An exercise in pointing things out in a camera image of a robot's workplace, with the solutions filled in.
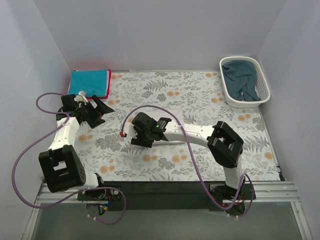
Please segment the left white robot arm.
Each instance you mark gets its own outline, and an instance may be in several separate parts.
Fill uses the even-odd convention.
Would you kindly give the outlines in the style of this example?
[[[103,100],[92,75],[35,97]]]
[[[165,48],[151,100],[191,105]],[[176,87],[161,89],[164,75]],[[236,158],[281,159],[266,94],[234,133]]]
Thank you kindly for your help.
[[[38,160],[45,182],[52,193],[69,189],[86,190],[95,200],[106,196],[106,187],[97,173],[87,173],[74,145],[82,123],[94,129],[106,121],[105,114],[114,110],[96,95],[91,97],[93,106],[83,92],[61,96],[62,107],[55,114],[58,131],[47,151],[41,152]]]

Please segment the white t shirt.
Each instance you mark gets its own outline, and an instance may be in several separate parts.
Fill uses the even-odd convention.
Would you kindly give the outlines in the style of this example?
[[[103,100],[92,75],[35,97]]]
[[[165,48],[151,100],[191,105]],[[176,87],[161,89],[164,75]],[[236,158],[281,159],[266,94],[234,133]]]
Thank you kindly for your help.
[[[189,139],[188,141],[190,144],[199,144],[200,141],[196,139]],[[160,140],[160,141],[154,141],[152,143],[152,146],[164,146],[164,145],[178,145],[178,144],[186,144],[186,140],[173,140],[173,141],[165,141],[165,140]]]

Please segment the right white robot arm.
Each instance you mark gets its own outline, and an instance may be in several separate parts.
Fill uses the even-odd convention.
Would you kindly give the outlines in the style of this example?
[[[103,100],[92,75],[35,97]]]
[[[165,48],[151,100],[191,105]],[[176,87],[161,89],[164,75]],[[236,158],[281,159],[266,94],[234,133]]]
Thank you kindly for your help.
[[[155,120],[140,112],[131,122],[124,125],[124,133],[131,138],[130,143],[151,148],[154,142],[182,142],[208,148],[214,160],[223,167],[225,184],[222,193],[237,199],[245,192],[243,186],[241,155],[244,141],[225,122],[199,126],[180,124],[170,117]]]

